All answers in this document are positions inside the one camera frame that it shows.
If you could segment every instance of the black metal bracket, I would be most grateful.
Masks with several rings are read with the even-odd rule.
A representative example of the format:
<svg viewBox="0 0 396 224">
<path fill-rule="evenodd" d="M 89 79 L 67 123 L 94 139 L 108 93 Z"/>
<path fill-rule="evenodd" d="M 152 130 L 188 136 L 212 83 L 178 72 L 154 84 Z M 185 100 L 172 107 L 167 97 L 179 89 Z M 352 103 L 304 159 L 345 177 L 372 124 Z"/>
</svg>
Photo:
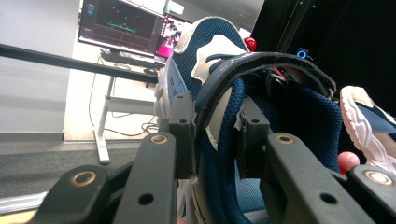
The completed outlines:
<svg viewBox="0 0 396 224">
<path fill-rule="evenodd" d="M 113 77 L 121 77 L 147 83 L 158 83 L 158 76 L 145 73 L 137 73 L 121 68 L 105 66 L 97 63 L 87 63 L 81 60 L 48 54 L 30 49 L 21 49 L 0 44 L 0 56 L 12 59 L 24 60 L 31 63 L 43 63 L 63 68 L 77 69 Z"/>
<path fill-rule="evenodd" d="M 161 131 L 113 175 L 96 166 L 66 173 L 30 223 L 176 223 L 177 180 L 194 175 L 192 105 L 189 93 L 177 96 Z M 298 137 L 273 133 L 248 97 L 240 119 L 238 169 L 262 180 L 274 223 L 396 223 L 394 174 L 367 165 L 348 177 L 326 169 Z"/>
</svg>

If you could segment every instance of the gray floor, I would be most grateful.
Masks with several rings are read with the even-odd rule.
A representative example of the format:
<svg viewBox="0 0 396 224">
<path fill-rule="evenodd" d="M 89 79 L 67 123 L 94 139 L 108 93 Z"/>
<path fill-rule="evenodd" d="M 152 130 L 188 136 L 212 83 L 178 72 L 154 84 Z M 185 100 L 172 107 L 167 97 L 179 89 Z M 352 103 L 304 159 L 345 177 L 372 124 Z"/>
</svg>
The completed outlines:
<svg viewBox="0 0 396 224">
<path fill-rule="evenodd" d="M 132 161 L 139 141 L 107 141 L 110 164 L 100 165 L 94 142 L 3 141 L 0 143 L 0 199 L 50 190 L 65 172 L 80 165 L 112 172 Z"/>
</svg>

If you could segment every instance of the blue sneaker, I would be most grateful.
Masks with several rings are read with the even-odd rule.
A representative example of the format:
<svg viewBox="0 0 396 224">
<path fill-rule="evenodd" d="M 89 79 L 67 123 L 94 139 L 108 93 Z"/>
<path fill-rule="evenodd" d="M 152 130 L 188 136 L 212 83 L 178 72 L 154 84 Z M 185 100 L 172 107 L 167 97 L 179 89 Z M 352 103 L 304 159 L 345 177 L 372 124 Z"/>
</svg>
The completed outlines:
<svg viewBox="0 0 396 224">
<path fill-rule="evenodd" d="M 364 88 L 341 89 L 340 103 L 346 130 L 367 164 L 396 174 L 396 121 L 375 105 Z"/>
<path fill-rule="evenodd" d="M 283 74 L 271 64 L 284 68 Z M 155 91 L 159 120 L 169 119 L 174 97 L 183 92 L 191 93 L 197 113 L 198 176 L 179 180 L 178 215 L 187 211 L 188 223 L 269 221 L 260 179 L 240 179 L 235 169 L 235 125 L 246 95 L 274 132 L 296 135 L 324 166 L 339 171 L 342 119 L 329 99 L 334 91 L 333 80 L 307 60 L 249 53 L 236 28 L 222 18 L 195 22 L 177 43 Z"/>
</svg>

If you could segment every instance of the white shoe sole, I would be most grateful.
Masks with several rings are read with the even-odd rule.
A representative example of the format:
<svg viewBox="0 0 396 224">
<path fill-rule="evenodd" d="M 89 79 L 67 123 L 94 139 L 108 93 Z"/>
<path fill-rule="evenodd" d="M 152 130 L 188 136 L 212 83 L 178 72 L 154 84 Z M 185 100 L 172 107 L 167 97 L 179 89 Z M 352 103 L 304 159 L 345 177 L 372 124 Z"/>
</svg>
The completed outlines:
<svg viewBox="0 0 396 224">
<path fill-rule="evenodd" d="M 355 147 L 367 158 L 367 164 L 380 167 L 396 174 L 395 159 L 387 155 L 381 142 L 373 135 L 369 121 L 356 105 L 352 92 L 359 91 L 369 97 L 363 88 L 345 87 L 341 90 L 340 106 L 343 122 Z"/>
</svg>

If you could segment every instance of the black strap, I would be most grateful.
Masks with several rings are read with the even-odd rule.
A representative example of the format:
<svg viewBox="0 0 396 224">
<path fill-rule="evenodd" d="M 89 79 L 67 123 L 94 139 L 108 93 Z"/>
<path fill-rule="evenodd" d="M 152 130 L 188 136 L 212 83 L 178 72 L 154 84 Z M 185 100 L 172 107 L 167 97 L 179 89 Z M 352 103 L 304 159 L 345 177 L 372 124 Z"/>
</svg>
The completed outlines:
<svg viewBox="0 0 396 224">
<path fill-rule="evenodd" d="M 233 84 L 243 75 L 262 70 L 265 67 L 292 67 L 316 83 L 312 88 L 325 96 L 335 92 L 335 82 L 311 62 L 297 56 L 277 52 L 245 53 L 235 56 L 221 64 L 208 77 L 195 99 L 197 132 L 209 123 L 217 103 Z"/>
</svg>

